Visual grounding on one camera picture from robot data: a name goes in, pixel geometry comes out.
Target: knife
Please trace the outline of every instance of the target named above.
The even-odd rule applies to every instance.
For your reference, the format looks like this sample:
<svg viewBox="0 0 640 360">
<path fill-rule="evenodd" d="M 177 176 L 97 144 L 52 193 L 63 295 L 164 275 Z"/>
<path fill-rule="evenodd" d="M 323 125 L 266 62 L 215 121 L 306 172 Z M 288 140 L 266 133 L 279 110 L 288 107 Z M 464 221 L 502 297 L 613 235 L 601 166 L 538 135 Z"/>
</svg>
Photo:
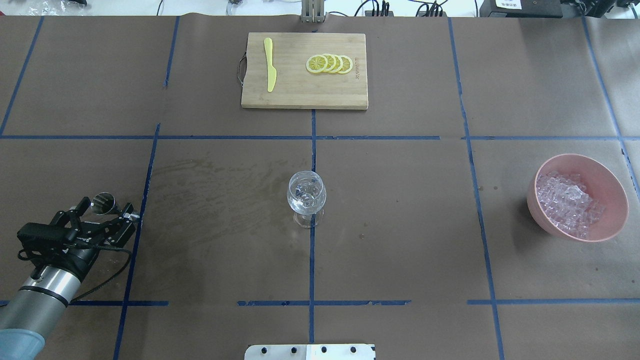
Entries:
<svg viewBox="0 0 640 360">
<path fill-rule="evenodd" d="M 278 72 L 273 67 L 273 41 L 271 38 L 264 38 L 264 52 L 267 54 L 267 91 L 272 92 L 276 86 L 276 76 Z"/>
</svg>

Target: glass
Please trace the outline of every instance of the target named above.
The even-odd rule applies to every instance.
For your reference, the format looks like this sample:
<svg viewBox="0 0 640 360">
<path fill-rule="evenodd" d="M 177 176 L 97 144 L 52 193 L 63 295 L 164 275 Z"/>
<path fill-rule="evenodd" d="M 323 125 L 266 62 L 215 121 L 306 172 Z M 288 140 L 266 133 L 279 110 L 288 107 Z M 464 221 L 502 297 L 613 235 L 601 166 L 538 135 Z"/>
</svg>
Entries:
<svg viewBox="0 0 640 360">
<path fill-rule="evenodd" d="M 320 175 L 313 171 L 300 171 L 289 180 L 287 201 L 293 209 L 293 219 L 298 225 L 310 229 L 317 226 L 324 214 L 326 188 Z"/>
</svg>

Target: pink bowl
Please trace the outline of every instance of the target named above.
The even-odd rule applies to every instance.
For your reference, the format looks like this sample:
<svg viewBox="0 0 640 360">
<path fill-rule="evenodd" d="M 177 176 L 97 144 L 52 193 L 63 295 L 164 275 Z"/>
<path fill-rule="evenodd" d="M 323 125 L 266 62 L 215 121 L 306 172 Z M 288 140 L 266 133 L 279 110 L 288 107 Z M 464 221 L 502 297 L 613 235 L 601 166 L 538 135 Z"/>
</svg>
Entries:
<svg viewBox="0 0 640 360">
<path fill-rule="evenodd" d="M 582 182 L 587 186 L 589 196 L 606 207 L 600 220 L 589 226 L 586 240 L 576 238 L 558 229 L 542 211 L 536 191 L 536 182 L 540 174 L 546 175 L 552 171 L 557 171 L 562 175 L 580 174 Z M 527 205 L 533 219 L 549 234 L 588 243 L 605 241 L 616 236 L 625 226 L 629 216 L 627 195 L 616 176 L 601 163 L 578 154 L 561 154 L 545 161 L 529 185 Z"/>
</svg>

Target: metal bracket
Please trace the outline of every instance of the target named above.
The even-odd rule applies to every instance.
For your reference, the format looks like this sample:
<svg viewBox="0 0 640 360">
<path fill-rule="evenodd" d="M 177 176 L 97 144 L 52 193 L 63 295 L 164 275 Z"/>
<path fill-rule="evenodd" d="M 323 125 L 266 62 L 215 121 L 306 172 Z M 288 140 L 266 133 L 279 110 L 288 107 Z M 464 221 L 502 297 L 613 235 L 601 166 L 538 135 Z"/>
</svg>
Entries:
<svg viewBox="0 0 640 360">
<path fill-rule="evenodd" d="M 302 0 L 302 22 L 324 22 L 324 0 Z"/>
<path fill-rule="evenodd" d="M 370 344 L 252 345 L 244 360 L 375 360 L 376 347 Z"/>
</svg>

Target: cutting board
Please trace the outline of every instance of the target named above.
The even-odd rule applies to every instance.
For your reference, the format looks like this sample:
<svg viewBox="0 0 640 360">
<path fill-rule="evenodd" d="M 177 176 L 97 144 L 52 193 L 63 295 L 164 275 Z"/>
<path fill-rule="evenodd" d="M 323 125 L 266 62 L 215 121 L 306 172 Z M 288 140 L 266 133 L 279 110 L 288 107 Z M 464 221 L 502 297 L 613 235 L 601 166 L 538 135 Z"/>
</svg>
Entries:
<svg viewBox="0 0 640 360">
<path fill-rule="evenodd" d="M 273 40 L 276 85 L 267 92 L 267 59 L 264 38 Z M 315 54 L 349 56 L 353 68 L 347 74 L 311 74 L 307 59 Z M 249 33 L 243 108 L 349 109 L 369 107 L 367 44 L 364 34 Z"/>
</svg>

